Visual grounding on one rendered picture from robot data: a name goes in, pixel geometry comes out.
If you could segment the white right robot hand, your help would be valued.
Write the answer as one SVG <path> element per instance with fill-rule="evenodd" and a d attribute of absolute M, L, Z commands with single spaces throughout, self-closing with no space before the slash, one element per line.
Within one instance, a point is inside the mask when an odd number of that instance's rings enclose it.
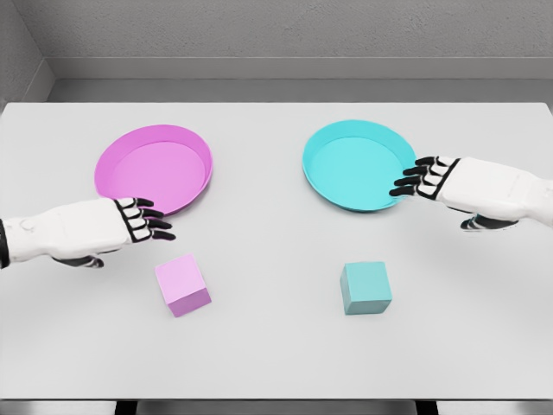
<path fill-rule="evenodd" d="M 508 196 L 517 174 L 516 169 L 471 157 L 426 156 L 403 171 L 389 195 L 418 195 L 470 214 L 461 223 L 464 231 L 499 230 L 522 218 L 520 204 Z"/>

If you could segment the teal cube block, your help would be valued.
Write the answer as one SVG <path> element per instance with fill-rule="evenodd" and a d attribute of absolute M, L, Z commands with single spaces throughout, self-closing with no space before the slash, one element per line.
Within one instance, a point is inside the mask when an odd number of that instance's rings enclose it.
<path fill-rule="evenodd" d="M 381 261 L 344 264 L 340 290 L 347 316 L 382 314 L 392 301 L 386 266 Z"/>

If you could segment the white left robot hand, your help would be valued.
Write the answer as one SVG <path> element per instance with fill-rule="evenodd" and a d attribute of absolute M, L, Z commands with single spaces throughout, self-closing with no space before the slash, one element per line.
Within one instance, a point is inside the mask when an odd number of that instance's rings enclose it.
<path fill-rule="evenodd" d="M 75 202 L 45 214 L 46 254 L 72 267 L 101 268 L 101 254 L 150 239 L 173 241 L 172 226 L 144 198 Z"/>

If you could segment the pink round plate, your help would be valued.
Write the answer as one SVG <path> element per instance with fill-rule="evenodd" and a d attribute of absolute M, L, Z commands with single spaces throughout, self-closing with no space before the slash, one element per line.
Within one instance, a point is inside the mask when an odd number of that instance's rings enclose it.
<path fill-rule="evenodd" d="M 166 215 L 191 204 L 207 187 L 213 155 L 197 133 L 171 124 L 129 131 L 99 157 L 94 184 L 101 196 L 144 198 Z"/>

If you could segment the pink cube block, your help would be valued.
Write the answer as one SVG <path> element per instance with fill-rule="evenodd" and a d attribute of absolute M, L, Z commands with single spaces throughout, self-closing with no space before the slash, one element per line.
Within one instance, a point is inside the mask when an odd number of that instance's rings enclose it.
<path fill-rule="evenodd" d="M 191 253 L 158 265 L 155 274 L 164 302 L 174 317 L 185 316 L 212 302 Z"/>

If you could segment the cyan round plate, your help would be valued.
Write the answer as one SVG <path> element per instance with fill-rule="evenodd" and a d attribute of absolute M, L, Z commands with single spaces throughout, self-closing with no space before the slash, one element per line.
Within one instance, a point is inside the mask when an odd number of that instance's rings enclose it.
<path fill-rule="evenodd" d="M 350 211 L 375 212 L 403 199 L 389 192 L 415 160 L 410 143 L 391 128 L 343 120 L 322 127 L 306 142 L 302 168 L 327 201 Z"/>

